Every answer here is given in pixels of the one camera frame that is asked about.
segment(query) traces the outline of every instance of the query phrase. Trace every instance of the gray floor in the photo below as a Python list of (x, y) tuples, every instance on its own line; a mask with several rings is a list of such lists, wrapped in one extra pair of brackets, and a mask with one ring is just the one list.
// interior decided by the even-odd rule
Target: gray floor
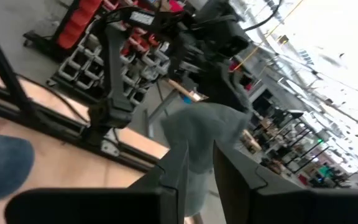
[[(46, 15), (44, 0), (0, 0), (0, 45), (9, 62), (17, 73), (44, 84), (54, 73), (58, 65), (44, 55), (33, 49), (23, 47), (23, 33), (31, 30)], [(167, 96), (171, 87), (161, 82), (163, 96)], [(130, 128), (138, 133), (145, 134), (144, 108), (151, 113), (160, 103), (160, 97), (156, 86), (153, 86), (142, 105), (137, 108)], [(174, 113), (186, 104), (179, 97), (167, 108), (169, 113)], [(154, 140), (168, 146), (159, 122), (165, 114), (162, 113), (154, 122)], [(211, 190), (217, 192), (213, 175), (210, 178)], [(210, 196), (201, 211), (205, 223), (225, 223), (219, 198)]]

